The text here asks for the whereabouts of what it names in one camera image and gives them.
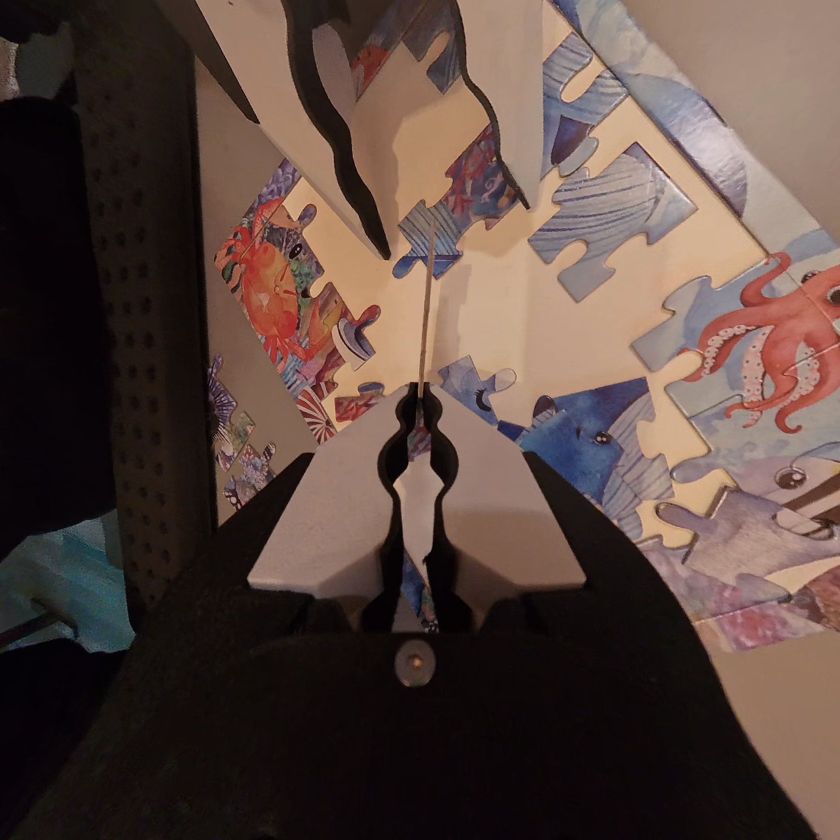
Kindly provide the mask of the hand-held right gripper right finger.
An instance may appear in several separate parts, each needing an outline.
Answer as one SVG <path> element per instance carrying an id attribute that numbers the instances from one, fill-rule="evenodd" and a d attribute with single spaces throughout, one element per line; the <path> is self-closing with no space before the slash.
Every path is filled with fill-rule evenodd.
<path id="1" fill-rule="evenodd" d="M 575 591 L 585 573 L 524 452 L 436 385 L 423 389 L 434 499 L 425 559 L 441 632 L 470 632 L 497 602 Z"/>

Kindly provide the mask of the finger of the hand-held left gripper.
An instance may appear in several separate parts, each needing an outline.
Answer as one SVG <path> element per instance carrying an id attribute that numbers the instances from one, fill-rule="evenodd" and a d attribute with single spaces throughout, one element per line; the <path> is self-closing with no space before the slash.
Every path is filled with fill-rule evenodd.
<path id="1" fill-rule="evenodd" d="M 521 203 L 539 196 L 543 147 L 541 1 L 459 1 L 458 59 L 490 120 L 500 167 Z"/>
<path id="2" fill-rule="evenodd" d="M 359 172 L 351 132 L 356 97 L 347 48 L 360 47 L 377 2 L 199 1 L 260 128 L 331 209 L 379 257 L 389 246 Z"/>

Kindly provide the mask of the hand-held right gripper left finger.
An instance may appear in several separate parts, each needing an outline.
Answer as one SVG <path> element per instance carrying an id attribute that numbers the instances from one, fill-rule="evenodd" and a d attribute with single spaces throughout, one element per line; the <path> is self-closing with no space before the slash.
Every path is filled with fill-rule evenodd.
<path id="1" fill-rule="evenodd" d="M 248 574 L 252 589 L 360 606 L 360 629 L 391 632 L 405 553 L 395 483 L 417 402 L 416 383 L 400 386 L 318 448 Z"/>

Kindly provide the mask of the whale eyelash puzzle piece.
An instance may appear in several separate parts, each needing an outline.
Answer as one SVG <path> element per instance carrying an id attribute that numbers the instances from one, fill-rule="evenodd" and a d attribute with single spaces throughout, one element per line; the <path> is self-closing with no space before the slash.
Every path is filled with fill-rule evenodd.
<path id="1" fill-rule="evenodd" d="M 442 389 L 489 425 L 497 427 L 499 419 L 490 398 L 506 391 L 517 380 L 516 372 L 507 367 L 482 379 L 471 356 L 447 364 L 437 372 Z"/>

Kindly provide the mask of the ocean print puzzle board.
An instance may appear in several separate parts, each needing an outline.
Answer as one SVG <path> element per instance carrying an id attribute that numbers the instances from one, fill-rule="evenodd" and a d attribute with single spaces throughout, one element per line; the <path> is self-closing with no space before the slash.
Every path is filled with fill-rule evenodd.
<path id="1" fill-rule="evenodd" d="M 444 2 L 398 2 L 352 60 L 360 168 L 385 199 L 370 254 L 288 160 L 208 258 L 211 354 L 276 447 L 276 475 L 416 379 L 437 221 L 425 376 L 471 356 L 499 421 L 541 396 L 647 379 L 674 496 L 638 509 L 646 552 L 706 644 L 838 631 L 838 558 L 723 584 L 681 567 L 725 487 L 838 526 L 838 241 L 653 42 L 628 2 L 542 3 L 539 196 L 501 169 L 489 118 L 451 71 Z"/>

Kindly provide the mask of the purple and navy puzzle piece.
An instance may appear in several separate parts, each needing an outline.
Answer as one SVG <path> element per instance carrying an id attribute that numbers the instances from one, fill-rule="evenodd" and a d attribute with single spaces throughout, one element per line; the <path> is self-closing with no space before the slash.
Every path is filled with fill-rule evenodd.
<path id="1" fill-rule="evenodd" d="M 726 585 L 757 585 L 772 574 L 839 554 L 837 525 L 733 487 L 723 489 L 708 516 L 667 501 L 657 504 L 656 513 L 694 535 L 681 567 Z"/>

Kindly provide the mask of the pile of loose puzzle pieces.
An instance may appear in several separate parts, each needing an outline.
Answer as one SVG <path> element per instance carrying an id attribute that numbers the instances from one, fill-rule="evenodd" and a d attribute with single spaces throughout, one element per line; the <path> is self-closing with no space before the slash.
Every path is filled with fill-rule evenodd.
<path id="1" fill-rule="evenodd" d="M 219 379 L 223 364 L 216 354 L 206 374 L 207 419 L 222 495 L 231 511 L 238 511 L 275 478 L 270 462 L 277 448 L 268 444 L 258 450 L 250 443 L 256 424 Z"/>

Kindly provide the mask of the black perforated pad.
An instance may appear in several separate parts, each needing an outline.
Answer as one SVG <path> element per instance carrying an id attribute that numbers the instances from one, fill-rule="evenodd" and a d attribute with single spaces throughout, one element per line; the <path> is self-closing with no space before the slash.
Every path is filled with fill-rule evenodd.
<path id="1" fill-rule="evenodd" d="M 83 2 L 71 26 L 112 355 L 122 567 L 137 621 L 214 522 L 195 67 L 155 2 Z"/>

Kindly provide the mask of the person's black clothing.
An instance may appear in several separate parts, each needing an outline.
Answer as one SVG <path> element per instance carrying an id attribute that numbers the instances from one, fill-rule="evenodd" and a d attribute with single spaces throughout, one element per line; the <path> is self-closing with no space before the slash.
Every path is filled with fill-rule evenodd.
<path id="1" fill-rule="evenodd" d="M 111 359 L 77 115 L 1 106 L 1 557 L 115 507 Z"/>

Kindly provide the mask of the group of assembled puzzle pieces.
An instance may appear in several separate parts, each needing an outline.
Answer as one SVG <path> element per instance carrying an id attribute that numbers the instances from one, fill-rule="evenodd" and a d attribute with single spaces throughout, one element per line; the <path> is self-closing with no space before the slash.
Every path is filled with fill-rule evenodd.
<path id="1" fill-rule="evenodd" d="M 820 634 L 838 245 L 620 2 L 200 2 L 287 153 L 213 266 L 308 431 L 248 582 L 440 631 L 614 530 L 705 645 Z"/>

